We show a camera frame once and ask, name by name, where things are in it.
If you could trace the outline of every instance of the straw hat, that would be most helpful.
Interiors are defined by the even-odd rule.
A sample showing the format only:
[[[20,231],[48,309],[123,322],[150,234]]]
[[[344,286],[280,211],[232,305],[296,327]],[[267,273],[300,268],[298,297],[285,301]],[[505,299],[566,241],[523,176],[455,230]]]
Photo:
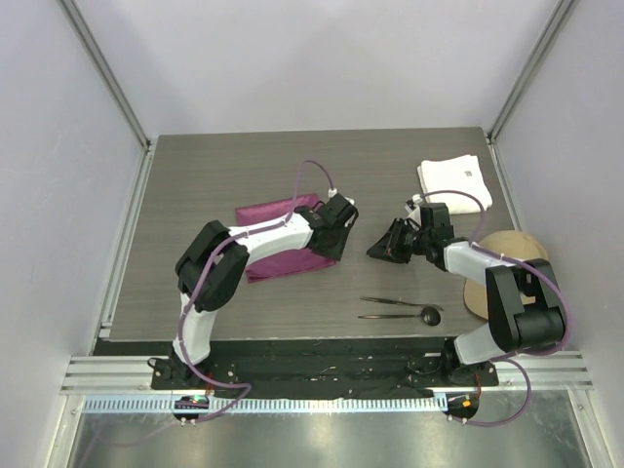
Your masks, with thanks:
[[[505,254],[520,260],[532,260],[534,258],[548,259],[548,254],[544,246],[530,234],[520,231],[498,231],[488,235],[479,243],[480,246],[496,252]],[[521,294],[524,304],[534,302],[531,297]],[[464,303],[468,310],[483,319],[488,318],[488,297],[486,288],[479,286],[470,280],[466,280],[464,286]]]

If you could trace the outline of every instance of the dark wooden table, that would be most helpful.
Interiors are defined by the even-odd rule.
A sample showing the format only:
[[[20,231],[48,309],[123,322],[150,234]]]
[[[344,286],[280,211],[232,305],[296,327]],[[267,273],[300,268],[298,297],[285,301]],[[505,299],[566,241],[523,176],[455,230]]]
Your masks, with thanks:
[[[482,321],[463,305],[460,277],[424,258],[396,265],[366,256],[404,202],[420,191],[416,166],[475,154],[493,198],[482,236],[511,229],[503,193],[483,131],[471,129],[366,130],[161,136],[142,203],[110,338],[169,340],[176,333],[179,294],[174,266],[212,219],[235,225],[234,209],[292,196],[300,160],[315,158],[330,170],[341,193],[354,198],[360,218],[344,257],[331,268],[247,284],[220,312],[214,338],[294,338],[453,335]],[[306,168],[300,193],[327,197],[327,183]],[[468,235],[476,214],[452,217]],[[413,309],[363,302],[361,295],[442,305],[435,328],[420,320],[361,320],[360,314]]]

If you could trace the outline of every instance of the purple cloth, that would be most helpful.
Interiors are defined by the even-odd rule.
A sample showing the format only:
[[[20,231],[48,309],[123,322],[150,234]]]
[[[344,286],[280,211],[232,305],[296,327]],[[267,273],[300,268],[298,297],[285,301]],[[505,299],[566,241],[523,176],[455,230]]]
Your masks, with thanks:
[[[318,195],[310,193],[297,197],[296,204],[297,206],[314,207],[318,201]],[[292,203],[293,199],[289,198],[288,200],[253,205],[252,207],[237,208],[236,221],[239,226],[268,221],[288,213]],[[335,260],[316,255],[309,249],[301,249],[299,251],[280,252],[263,258],[249,266],[245,273],[247,274],[247,281],[253,283],[305,271],[314,271],[332,265],[335,265]]]

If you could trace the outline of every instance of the folded white towel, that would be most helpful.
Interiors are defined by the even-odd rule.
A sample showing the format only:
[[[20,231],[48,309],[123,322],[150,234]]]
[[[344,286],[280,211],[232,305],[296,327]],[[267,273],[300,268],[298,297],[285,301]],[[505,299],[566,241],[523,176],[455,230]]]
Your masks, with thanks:
[[[479,167],[479,158],[467,154],[447,161],[423,161],[418,167],[423,193],[459,190],[477,197],[487,210],[492,200]],[[468,197],[444,193],[427,197],[430,203],[446,203],[451,215],[478,213],[479,207]]]

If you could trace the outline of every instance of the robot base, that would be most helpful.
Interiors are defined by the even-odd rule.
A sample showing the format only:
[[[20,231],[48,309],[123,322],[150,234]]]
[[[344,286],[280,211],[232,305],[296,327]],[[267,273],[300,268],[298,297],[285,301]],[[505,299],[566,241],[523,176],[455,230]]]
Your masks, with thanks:
[[[482,386],[498,385],[492,363],[450,369],[440,356],[444,343],[443,337],[215,341],[199,369],[215,380],[248,382],[249,398],[259,399],[423,398],[436,387],[475,386],[475,373]],[[212,390],[172,354],[150,360],[152,389]],[[221,398],[236,395],[214,390]]]

